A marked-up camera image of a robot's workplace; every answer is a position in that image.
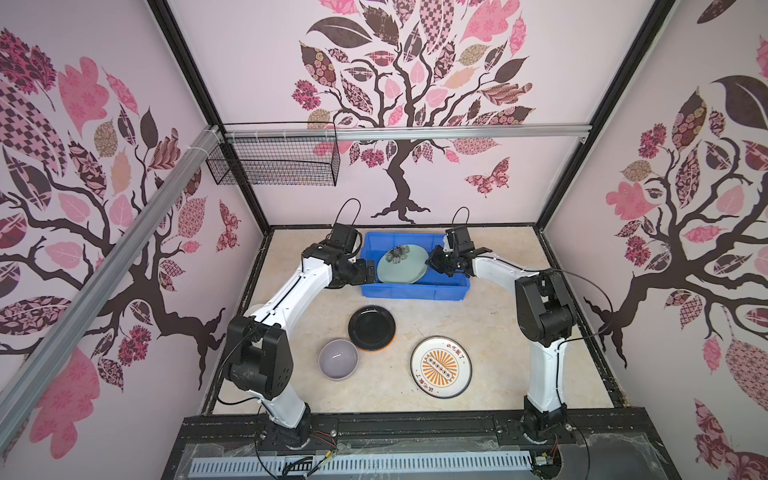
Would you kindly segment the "black plate orange underside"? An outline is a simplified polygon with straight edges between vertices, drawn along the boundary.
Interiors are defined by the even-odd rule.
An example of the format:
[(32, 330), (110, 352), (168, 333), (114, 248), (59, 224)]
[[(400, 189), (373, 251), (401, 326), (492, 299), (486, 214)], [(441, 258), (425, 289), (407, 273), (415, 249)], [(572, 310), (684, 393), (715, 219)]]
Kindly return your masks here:
[(393, 315), (377, 305), (358, 309), (348, 323), (349, 340), (364, 351), (375, 352), (386, 348), (395, 334), (396, 322)]

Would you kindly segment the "light green flower plate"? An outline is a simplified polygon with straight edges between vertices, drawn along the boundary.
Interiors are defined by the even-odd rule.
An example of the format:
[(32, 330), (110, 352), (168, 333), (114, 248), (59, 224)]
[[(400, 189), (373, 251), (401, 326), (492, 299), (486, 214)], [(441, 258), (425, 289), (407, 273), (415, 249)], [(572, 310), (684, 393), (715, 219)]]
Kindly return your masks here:
[(377, 264), (377, 278), (386, 284), (414, 284), (421, 280), (429, 267), (429, 254), (416, 244), (405, 244), (386, 252)]

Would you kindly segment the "white plate orange sunburst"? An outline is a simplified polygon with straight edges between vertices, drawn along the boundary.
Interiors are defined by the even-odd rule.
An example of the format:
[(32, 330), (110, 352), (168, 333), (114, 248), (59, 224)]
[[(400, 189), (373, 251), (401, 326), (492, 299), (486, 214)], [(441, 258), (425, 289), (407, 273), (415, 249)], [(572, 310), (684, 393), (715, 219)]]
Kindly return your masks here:
[(412, 351), (410, 372), (417, 387), (425, 394), (451, 399), (468, 389), (473, 367), (467, 351), (458, 342), (432, 336), (422, 340)]

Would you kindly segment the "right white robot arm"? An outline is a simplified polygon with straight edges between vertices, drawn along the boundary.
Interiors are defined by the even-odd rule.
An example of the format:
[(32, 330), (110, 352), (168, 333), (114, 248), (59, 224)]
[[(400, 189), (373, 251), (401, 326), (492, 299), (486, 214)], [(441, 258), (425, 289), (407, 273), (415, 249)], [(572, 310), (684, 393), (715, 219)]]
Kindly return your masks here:
[(561, 272), (521, 267), (477, 247), (465, 226), (452, 227), (427, 264), (440, 274), (475, 277), (495, 283), (515, 296), (516, 319), (530, 345), (530, 378), (521, 428), (542, 444), (567, 420), (562, 392), (566, 342), (576, 323), (574, 300)]

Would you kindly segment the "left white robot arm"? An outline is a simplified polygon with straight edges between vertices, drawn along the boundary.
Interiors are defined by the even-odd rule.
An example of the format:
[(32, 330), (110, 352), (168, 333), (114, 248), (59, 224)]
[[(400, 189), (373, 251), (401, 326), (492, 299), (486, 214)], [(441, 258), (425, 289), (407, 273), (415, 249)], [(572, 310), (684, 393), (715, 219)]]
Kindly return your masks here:
[(357, 257), (361, 247), (356, 228), (335, 224), (322, 241), (304, 249), (296, 270), (270, 300), (228, 324), (222, 375), (258, 399), (279, 427), (297, 429), (310, 412), (290, 385), (290, 333), (321, 291), (375, 281), (374, 262)]

